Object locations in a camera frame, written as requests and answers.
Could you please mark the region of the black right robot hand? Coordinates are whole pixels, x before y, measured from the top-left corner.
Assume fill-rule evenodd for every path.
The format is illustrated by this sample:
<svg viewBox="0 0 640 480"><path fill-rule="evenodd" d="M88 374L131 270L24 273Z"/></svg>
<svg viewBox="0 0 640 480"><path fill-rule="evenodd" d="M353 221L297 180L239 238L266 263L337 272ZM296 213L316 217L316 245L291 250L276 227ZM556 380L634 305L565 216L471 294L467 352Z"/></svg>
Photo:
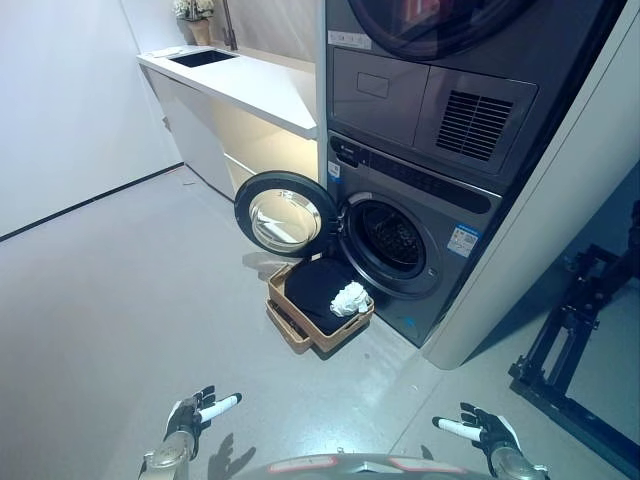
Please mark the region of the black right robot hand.
<svg viewBox="0 0 640 480"><path fill-rule="evenodd" d="M434 416L432 424L439 430L469 440L487 457L499 448L510 448L521 453L517 434L505 417L466 402L460 403L460 409L459 421Z"/></svg>

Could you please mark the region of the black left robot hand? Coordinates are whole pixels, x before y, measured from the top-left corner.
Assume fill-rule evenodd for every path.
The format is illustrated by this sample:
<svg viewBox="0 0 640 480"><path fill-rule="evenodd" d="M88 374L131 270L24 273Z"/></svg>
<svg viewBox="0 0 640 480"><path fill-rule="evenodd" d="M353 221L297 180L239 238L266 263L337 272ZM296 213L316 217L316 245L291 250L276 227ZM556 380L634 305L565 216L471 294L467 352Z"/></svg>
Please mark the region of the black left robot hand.
<svg viewBox="0 0 640 480"><path fill-rule="evenodd" d="M241 403L243 396L236 392L218 399L214 385L196 391L193 395L174 404L169 414L164 440L176 432L186 432L198 440L202 431L211 426L212 420Z"/></svg>

